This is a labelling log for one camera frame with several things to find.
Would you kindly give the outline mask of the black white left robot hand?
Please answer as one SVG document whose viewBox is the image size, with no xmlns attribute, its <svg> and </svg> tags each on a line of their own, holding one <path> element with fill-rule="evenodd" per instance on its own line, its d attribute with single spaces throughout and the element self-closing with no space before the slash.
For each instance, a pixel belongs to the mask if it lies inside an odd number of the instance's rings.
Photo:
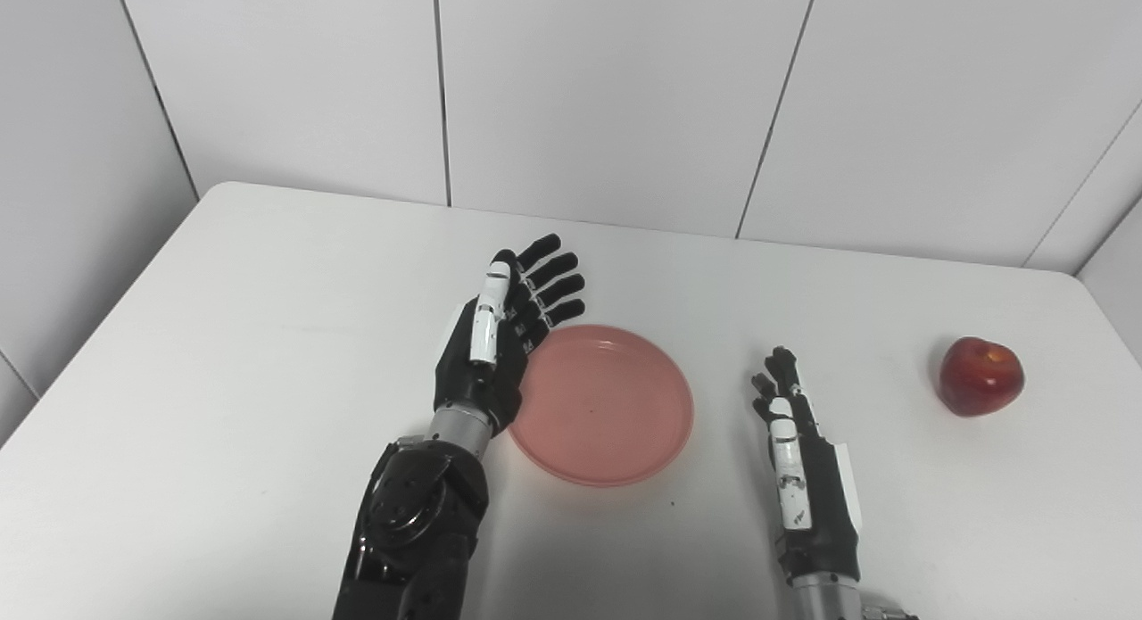
<svg viewBox="0 0 1142 620">
<path fill-rule="evenodd" d="M 529 356 L 560 324 L 580 319 L 586 279 L 576 252 L 547 234 L 522 252 L 498 251 L 464 304 L 435 369 L 434 409 L 476 409 L 500 434 L 517 419 Z"/>
</svg>

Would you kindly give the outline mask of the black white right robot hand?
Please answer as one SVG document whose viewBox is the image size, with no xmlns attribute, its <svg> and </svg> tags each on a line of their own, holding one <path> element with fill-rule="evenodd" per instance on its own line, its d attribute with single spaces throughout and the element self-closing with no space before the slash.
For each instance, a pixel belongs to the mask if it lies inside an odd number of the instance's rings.
<svg viewBox="0 0 1142 620">
<path fill-rule="evenodd" d="M 785 579 L 793 583 L 823 573 L 860 581 L 861 514 L 849 448 L 821 432 L 793 351 L 775 347 L 750 383 L 777 482 L 778 563 Z"/>
</svg>

